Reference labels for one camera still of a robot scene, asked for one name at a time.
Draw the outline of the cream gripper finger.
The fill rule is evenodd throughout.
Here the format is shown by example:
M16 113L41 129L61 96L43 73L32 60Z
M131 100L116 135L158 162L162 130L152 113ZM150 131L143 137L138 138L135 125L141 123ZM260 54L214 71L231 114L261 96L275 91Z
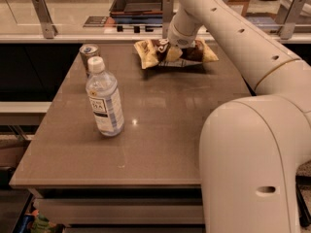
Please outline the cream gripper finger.
M174 62L177 61L183 54L182 50L178 47L171 46L166 51L165 61Z

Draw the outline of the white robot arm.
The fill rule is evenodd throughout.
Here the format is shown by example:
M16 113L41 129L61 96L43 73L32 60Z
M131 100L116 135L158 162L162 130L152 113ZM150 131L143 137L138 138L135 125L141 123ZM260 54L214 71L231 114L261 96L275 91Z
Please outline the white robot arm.
M188 47L206 27L255 93L206 119L199 169L207 233L300 233L297 168L311 152L309 65L223 0L178 0L168 30Z

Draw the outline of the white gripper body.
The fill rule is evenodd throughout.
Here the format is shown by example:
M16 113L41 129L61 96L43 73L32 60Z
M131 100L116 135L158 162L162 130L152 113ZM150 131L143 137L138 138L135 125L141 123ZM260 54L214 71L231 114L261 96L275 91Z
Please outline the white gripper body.
M172 46L186 49L194 41L196 32L197 30L192 22L171 21L168 27L167 37Z

